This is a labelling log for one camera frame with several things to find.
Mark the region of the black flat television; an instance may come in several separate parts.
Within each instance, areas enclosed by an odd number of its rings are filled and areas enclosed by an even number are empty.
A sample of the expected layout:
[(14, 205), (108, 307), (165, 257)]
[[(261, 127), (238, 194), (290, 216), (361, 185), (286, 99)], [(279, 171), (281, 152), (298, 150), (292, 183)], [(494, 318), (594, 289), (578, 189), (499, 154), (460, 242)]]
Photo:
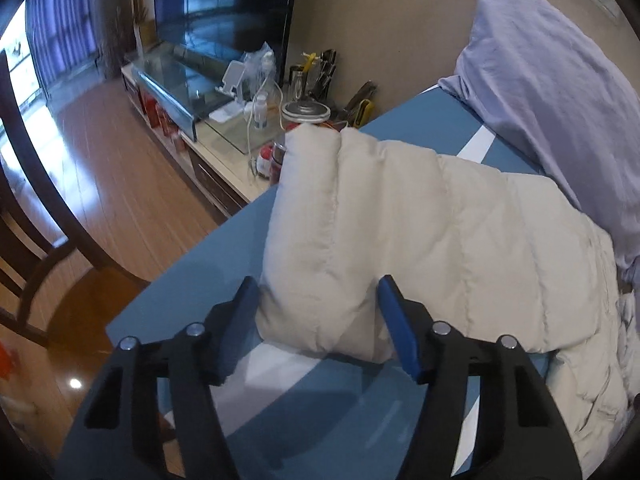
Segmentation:
[(267, 46), (282, 82), (293, 6), (294, 0), (154, 0), (160, 50), (219, 78), (229, 62)]

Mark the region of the lavender pillow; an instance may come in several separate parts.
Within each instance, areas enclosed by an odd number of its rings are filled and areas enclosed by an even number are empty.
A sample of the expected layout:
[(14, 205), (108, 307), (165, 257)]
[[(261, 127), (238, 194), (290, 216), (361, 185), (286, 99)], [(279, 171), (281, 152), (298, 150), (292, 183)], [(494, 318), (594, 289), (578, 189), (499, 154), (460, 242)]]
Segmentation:
[(637, 284), (639, 97), (598, 45), (547, 0), (477, 0), (469, 43), (438, 84), (611, 235)]

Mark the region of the white plastic bottle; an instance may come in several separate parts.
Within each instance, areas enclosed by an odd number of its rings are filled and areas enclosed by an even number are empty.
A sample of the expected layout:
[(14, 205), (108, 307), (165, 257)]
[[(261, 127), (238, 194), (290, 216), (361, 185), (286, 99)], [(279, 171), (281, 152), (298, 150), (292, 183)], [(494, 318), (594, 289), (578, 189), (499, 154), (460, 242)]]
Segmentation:
[(268, 125), (268, 96), (259, 92), (253, 101), (253, 124), (258, 130), (267, 128)]

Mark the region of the beige puffer jacket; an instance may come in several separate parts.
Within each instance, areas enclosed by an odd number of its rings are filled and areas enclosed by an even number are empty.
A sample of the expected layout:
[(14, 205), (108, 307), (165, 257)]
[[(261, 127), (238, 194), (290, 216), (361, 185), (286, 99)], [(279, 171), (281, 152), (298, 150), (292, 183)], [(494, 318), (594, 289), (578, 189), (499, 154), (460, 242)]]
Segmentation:
[(288, 133), (262, 264), (260, 336), (382, 363), (375, 301), (401, 292), (462, 334), (551, 353), (547, 384), (584, 474), (603, 463), (639, 390), (634, 297), (611, 237), (549, 178), (510, 174), (353, 128)]

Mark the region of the white phone stand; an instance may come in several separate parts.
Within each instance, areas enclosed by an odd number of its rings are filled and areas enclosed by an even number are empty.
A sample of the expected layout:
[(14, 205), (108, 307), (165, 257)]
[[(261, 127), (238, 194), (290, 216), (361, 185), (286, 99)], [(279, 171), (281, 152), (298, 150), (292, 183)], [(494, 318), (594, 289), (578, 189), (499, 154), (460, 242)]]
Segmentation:
[(225, 96), (231, 96), (237, 99), (242, 91), (242, 82), (246, 71), (246, 65), (241, 61), (231, 61), (224, 76), (222, 76), (221, 84), (216, 90)]

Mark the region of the round metal lid container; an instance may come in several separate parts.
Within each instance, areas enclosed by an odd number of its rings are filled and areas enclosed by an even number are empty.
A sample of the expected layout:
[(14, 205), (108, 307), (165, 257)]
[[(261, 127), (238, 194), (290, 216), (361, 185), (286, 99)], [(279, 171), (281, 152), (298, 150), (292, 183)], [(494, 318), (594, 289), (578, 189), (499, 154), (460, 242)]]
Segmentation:
[(285, 131), (299, 125), (320, 125), (331, 117), (331, 109), (317, 101), (290, 101), (281, 107), (282, 124)]

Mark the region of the dark wooden chair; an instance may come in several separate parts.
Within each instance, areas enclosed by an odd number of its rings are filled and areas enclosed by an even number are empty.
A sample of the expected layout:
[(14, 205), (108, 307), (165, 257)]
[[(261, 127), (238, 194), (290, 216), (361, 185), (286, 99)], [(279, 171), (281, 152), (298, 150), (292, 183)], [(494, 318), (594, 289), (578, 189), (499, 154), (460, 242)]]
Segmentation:
[(6, 174), (1, 175), (1, 206), (26, 235), (21, 240), (5, 221), (1, 222), (1, 260), (24, 280), (24, 284), (19, 285), (9, 274), (1, 273), (1, 285), (18, 300), (14, 313), (1, 311), (1, 325), (47, 348), (51, 342), (50, 333), (29, 323), (32, 304), (48, 275), (73, 252), (80, 252), (96, 273), (114, 276), (116, 284), (127, 292), (142, 292), (149, 282), (113, 259), (64, 202), (30, 140), (13, 92), (5, 53), (1, 55), (1, 121), (26, 180), (62, 232), (54, 243), (45, 238), (18, 202), (9, 178)]

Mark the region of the blue white striped bedsheet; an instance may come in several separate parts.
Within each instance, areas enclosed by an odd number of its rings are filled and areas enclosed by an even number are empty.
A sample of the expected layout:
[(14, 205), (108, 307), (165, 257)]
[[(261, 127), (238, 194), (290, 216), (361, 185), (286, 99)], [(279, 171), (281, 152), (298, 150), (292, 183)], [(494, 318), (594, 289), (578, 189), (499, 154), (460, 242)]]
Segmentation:
[[(431, 87), (367, 125), (401, 140), (520, 174), (532, 162), (462, 103)], [(201, 321), (262, 272), (274, 192), (266, 191), (173, 264), (107, 326), (111, 341), (163, 340)], [(222, 430), (245, 479), (391, 479), (425, 390), (397, 363), (323, 360), (242, 336), (234, 373), (213, 392)]]

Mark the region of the glass top tv cabinet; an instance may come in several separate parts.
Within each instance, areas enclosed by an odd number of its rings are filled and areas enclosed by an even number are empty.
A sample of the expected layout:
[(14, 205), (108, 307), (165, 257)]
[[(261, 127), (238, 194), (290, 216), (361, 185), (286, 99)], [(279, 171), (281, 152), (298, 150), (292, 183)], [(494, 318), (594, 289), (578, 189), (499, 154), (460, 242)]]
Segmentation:
[(211, 118), (227, 65), (184, 47), (159, 44), (141, 56), (129, 55), (120, 73), (131, 102), (144, 120), (150, 112), (171, 119), (173, 134), (149, 125), (151, 138), (181, 177), (220, 221), (224, 221), (270, 187), (254, 165), (259, 150), (280, 140), (283, 130), (277, 104), (269, 107), (267, 127), (257, 129), (242, 113), (224, 122)]

